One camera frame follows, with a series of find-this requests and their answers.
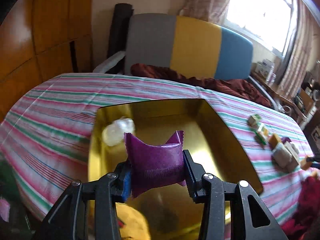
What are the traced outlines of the weidan cracker packet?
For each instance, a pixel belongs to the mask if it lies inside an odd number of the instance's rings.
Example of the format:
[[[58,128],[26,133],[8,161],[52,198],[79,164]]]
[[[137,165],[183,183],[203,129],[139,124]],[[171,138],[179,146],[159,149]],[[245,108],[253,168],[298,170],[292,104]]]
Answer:
[[[267,144],[269,131],[265,124],[259,123],[257,125],[257,128],[255,129],[255,135],[263,145]]]

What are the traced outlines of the purple snack packet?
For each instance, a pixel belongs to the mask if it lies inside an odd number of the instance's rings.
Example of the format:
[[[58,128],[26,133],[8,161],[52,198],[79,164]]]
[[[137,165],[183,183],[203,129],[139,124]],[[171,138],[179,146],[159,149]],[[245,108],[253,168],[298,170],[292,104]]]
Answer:
[[[179,184],[185,186],[183,160],[184,132],[175,131],[160,146],[148,145],[131,133],[124,134],[128,159],[132,167],[132,196]]]

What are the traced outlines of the orange wooden wardrobe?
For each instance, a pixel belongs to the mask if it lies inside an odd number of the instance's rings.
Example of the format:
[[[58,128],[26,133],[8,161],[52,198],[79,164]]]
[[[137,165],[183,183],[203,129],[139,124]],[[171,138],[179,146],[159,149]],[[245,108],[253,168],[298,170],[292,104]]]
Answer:
[[[92,0],[17,0],[1,23],[1,119],[26,92],[93,70]]]

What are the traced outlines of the dark red blanket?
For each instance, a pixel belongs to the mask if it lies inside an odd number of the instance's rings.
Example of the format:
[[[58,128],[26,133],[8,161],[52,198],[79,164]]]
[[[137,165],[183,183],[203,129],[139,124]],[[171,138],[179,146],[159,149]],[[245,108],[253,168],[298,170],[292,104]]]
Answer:
[[[204,89],[225,93],[246,99],[265,107],[272,107],[271,100],[264,96],[253,84],[243,79],[218,80],[215,78],[198,79],[196,77],[185,77],[184,75],[165,67],[156,67],[136,63],[131,66],[130,73],[137,77],[148,77],[183,83],[185,85],[197,86]]]

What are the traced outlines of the yellow sponge cake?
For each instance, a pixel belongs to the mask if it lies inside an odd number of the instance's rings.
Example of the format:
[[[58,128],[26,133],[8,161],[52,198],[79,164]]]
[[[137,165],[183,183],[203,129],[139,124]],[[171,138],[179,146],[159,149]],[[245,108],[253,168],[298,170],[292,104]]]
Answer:
[[[272,149],[274,149],[278,143],[282,143],[281,138],[277,133],[273,133],[271,136],[268,138],[268,143]]]

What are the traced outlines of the black bed post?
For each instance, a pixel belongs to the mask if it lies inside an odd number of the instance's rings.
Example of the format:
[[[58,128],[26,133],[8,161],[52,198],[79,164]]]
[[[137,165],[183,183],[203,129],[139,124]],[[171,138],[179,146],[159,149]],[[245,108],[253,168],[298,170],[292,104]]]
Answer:
[[[131,4],[118,3],[114,6],[108,38],[107,58],[126,48],[130,18],[134,9]]]

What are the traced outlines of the small green white box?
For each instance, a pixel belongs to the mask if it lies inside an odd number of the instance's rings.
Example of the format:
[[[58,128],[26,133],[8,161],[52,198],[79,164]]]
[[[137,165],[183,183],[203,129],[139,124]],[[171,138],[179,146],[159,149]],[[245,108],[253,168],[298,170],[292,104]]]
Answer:
[[[249,126],[258,128],[261,125],[261,116],[259,114],[250,115],[247,122]]]

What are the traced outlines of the grey yellow blue headboard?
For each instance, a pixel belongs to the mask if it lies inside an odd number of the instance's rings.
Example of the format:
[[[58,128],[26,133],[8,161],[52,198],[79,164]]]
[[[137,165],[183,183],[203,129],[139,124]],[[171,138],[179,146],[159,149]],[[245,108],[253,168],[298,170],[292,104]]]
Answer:
[[[141,63],[198,79],[247,79],[253,44],[230,29],[203,20],[148,13],[131,17],[125,53],[125,74]]]

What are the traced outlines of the yellow plush toy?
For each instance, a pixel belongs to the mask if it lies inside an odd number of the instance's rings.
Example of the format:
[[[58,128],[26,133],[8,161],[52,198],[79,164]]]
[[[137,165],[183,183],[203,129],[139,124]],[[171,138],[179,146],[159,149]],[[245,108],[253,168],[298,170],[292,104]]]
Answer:
[[[116,204],[121,239],[151,239],[146,218],[124,203]]]

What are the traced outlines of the striped pink green bedsheet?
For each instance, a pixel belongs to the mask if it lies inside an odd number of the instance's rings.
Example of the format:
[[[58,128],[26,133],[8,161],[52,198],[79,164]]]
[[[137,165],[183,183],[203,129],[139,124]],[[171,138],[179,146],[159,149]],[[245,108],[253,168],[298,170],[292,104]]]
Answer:
[[[280,224],[296,211],[311,171],[286,173],[271,150],[254,138],[247,119],[259,114],[266,126],[289,137],[301,158],[312,155],[296,122],[275,110],[235,96],[173,81],[108,74],[62,74],[31,89],[1,123],[1,155],[14,170],[23,204],[37,219],[73,179],[87,178],[89,140],[100,107],[146,100],[204,99],[247,153],[264,191],[261,198]]]

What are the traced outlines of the gold metal tray box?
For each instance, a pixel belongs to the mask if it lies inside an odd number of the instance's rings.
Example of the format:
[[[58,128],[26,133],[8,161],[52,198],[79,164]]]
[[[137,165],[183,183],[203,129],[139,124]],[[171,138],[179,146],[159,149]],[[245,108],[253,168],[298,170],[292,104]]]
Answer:
[[[238,139],[203,99],[133,102],[97,110],[89,147],[88,178],[98,180],[127,159],[124,142],[108,146],[103,130],[129,118],[135,126],[133,183],[147,191],[129,198],[128,206],[147,220],[152,239],[197,239],[203,206],[195,204],[185,186],[169,185],[182,150],[223,181],[246,180],[257,193],[262,183]]]

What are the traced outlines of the wooden bedside desk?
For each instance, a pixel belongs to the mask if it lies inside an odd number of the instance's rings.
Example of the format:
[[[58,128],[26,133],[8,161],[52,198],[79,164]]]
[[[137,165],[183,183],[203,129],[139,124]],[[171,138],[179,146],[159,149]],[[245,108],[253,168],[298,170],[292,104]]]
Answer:
[[[303,130],[305,126],[305,122],[308,120],[307,116],[298,108],[298,106],[294,103],[293,99],[287,99],[283,96],[282,92],[278,92],[278,86],[274,83],[269,85],[268,82],[261,77],[258,73],[251,72],[250,77],[259,83],[263,87],[264,90],[271,96],[271,98],[275,102],[279,102],[280,104],[284,104],[285,106],[289,106],[292,109],[292,116],[296,120],[297,124],[299,124],[300,128]]]

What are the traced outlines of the white medicine box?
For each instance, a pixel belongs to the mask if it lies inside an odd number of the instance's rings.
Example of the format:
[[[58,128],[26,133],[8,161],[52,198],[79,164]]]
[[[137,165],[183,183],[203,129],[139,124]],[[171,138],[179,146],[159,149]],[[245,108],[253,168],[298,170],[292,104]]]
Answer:
[[[269,81],[274,71],[274,63],[268,59],[257,62],[254,72]]]

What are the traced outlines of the beige tea box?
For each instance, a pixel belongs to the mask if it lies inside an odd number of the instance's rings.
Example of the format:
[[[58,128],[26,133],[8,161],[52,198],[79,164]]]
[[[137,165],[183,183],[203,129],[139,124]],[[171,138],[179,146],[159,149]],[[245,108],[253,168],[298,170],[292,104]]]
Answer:
[[[288,141],[277,143],[272,151],[272,156],[276,163],[289,173],[293,172],[300,165],[298,154],[296,146]]]

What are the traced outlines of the white pearly snack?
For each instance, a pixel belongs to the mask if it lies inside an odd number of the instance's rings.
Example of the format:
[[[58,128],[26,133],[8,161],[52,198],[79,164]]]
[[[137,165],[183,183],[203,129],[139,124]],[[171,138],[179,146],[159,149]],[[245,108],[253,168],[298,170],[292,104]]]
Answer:
[[[125,133],[134,133],[135,124],[130,118],[120,118],[107,125],[101,134],[102,141],[110,147],[116,146],[124,140]]]

